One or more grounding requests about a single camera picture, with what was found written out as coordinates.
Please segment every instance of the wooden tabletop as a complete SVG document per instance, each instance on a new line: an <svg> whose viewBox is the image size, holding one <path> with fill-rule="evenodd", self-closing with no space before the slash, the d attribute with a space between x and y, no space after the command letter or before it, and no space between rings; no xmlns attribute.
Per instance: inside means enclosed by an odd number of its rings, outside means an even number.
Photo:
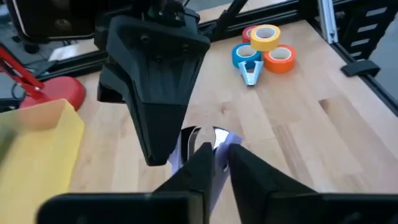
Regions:
<svg viewBox="0 0 398 224"><path fill-rule="evenodd" d="M398 193L398 118L358 77L340 72L344 61L309 24L280 29L281 44L296 49L294 70L263 70L247 87L231 64L241 38L212 43L183 126L234 131L250 151L321 192ZM170 165L146 165L127 106L97 102L98 73L79 80L87 89L79 110L86 128L71 191L149 192L167 180ZM211 222L240 223L229 181Z"/></svg>

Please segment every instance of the yellow plastic bin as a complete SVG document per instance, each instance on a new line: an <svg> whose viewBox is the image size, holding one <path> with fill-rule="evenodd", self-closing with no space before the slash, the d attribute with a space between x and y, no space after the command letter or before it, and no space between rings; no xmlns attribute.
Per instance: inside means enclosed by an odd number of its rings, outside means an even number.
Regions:
<svg viewBox="0 0 398 224"><path fill-rule="evenodd" d="M66 100L0 114L0 224L33 224L68 192L84 124Z"/></svg>

